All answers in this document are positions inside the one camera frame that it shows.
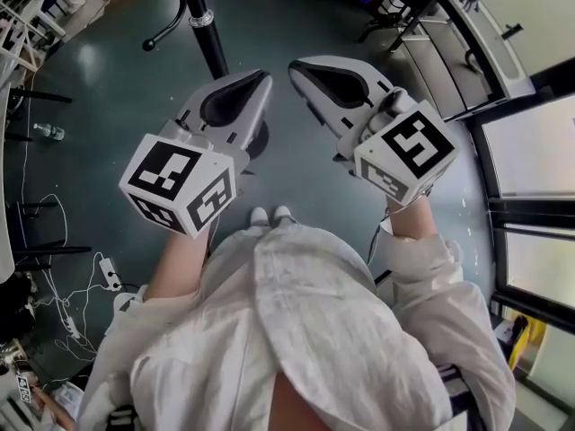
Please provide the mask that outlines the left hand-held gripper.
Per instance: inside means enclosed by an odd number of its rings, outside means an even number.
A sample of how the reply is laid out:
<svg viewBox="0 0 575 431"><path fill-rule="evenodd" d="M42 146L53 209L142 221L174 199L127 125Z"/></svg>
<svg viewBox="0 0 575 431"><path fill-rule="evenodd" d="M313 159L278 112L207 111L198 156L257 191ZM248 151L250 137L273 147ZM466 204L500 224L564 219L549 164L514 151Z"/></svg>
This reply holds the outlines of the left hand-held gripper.
<svg viewBox="0 0 575 431"><path fill-rule="evenodd" d="M223 76L191 95L180 123L144 135L119 182L136 211L192 238L205 231L237 198L248 154L259 152L272 86L260 69Z"/></svg>

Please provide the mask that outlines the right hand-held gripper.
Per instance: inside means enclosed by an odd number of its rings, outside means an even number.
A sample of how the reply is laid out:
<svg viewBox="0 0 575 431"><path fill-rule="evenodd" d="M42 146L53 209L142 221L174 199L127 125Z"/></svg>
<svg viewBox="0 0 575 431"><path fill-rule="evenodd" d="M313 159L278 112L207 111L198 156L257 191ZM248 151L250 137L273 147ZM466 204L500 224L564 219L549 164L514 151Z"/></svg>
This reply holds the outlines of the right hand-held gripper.
<svg viewBox="0 0 575 431"><path fill-rule="evenodd" d="M403 88L387 92L387 80L369 63L303 57L289 64L288 74L318 121L342 136L336 148L353 175L399 205L429 190L455 160L455 139L437 111ZM377 105L366 123L356 125Z"/></svg>

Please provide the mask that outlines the black coat stand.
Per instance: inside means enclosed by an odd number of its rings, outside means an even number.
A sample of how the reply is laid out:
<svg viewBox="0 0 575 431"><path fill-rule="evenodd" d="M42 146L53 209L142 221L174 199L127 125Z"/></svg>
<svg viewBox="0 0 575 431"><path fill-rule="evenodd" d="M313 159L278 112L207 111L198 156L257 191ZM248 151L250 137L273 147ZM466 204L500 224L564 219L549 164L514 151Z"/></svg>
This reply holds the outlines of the black coat stand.
<svg viewBox="0 0 575 431"><path fill-rule="evenodd" d="M190 22L190 26L194 31L210 73L215 80L228 75L229 70L217 32L214 15L207 8L205 0L179 0L179 2L179 10L174 19L156 35L144 40L143 50L149 52L155 48L161 40L175 30L186 10L189 9L190 17L197 19L195 22Z"/></svg>

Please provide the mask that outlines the person's left forearm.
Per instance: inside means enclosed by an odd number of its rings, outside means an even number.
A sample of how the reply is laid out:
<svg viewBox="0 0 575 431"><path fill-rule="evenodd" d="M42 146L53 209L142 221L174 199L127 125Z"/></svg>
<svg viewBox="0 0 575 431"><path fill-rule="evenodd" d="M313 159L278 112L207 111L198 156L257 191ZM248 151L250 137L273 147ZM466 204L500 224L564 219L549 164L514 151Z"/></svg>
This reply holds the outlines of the person's left forearm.
<svg viewBox="0 0 575 431"><path fill-rule="evenodd" d="M197 238L170 233L143 300L192 295L199 289L209 230Z"/></svg>

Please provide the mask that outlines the person's right forearm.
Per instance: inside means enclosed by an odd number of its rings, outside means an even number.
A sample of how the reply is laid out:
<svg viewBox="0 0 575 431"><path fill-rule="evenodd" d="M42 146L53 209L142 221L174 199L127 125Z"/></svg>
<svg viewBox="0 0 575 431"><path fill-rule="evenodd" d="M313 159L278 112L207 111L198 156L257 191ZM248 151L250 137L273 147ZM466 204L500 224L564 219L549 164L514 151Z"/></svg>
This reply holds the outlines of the person's right forearm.
<svg viewBox="0 0 575 431"><path fill-rule="evenodd" d="M436 227L428 197L421 195L408 206L387 199L387 208L393 235L418 241L436 235Z"/></svg>

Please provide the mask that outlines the white shelving unit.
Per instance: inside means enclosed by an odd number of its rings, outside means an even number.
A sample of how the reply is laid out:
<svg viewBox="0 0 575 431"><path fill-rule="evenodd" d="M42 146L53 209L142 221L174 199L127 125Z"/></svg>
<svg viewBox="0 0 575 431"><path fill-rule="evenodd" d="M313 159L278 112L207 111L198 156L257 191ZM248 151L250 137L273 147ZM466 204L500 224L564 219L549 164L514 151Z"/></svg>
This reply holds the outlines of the white shelving unit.
<svg viewBox="0 0 575 431"><path fill-rule="evenodd" d="M60 0L0 0L0 76L20 67L36 72L52 47L64 41Z"/></svg>

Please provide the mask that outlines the clear water bottle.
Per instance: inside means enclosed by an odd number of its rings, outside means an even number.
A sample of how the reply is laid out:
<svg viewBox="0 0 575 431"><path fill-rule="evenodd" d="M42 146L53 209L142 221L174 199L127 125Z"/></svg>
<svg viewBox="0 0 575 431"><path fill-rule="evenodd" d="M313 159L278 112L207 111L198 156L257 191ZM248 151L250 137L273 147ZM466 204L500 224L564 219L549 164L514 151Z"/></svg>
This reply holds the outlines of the clear water bottle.
<svg viewBox="0 0 575 431"><path fill-rule="evenodd" d="M44 137L52 140L61 141L65 137L64 129L48 123L34 123L33 128L37 129Z"/></svg>

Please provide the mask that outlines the black-framed glass door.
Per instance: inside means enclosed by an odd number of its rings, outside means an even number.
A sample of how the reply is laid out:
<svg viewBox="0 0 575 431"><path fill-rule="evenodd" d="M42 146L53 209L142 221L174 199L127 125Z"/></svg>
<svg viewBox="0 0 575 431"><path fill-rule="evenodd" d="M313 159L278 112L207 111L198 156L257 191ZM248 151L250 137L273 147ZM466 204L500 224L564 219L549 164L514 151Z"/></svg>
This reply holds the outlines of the black-framed glass door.
<svg viewBox="0 0 575 431"><path fill-rule="evenodd" d="M535 94L468 119L491 224L495 302L575 335L575 57Z"/></svg>

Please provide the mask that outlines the person's white shirt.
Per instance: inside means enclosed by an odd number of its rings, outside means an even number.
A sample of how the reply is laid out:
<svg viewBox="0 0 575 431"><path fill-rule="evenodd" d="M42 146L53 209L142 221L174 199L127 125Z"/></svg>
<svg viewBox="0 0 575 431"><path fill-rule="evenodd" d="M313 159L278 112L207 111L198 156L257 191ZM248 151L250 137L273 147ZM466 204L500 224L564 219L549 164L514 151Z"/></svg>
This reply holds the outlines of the person's white shirt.
<svg viewBox="0 0 575 431"><path fill-rule="evenodd" d="M284 374L335 431L434 431L478 410L509 431L515 381L456 242L384 234L390 307L343 240L302 224L252 227L217 248L199 290L118 312L76 426L130 406L146 431L265 431Z"/></svg>

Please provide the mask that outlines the yellow floor sign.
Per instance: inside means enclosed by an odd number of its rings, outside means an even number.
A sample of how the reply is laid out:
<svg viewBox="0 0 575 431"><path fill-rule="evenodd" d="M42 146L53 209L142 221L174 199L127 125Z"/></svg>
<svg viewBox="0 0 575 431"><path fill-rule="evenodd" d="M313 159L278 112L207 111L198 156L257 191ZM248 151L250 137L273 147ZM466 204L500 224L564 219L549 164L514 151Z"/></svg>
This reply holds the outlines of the yellow floor sign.
<svg viewBox="0 0 575 431"><path fill-rule="evenodd" d="M517 313L511 332L508 364L514 370L518 366L529 370L543 343L547 325L523 313Z"/></svg>

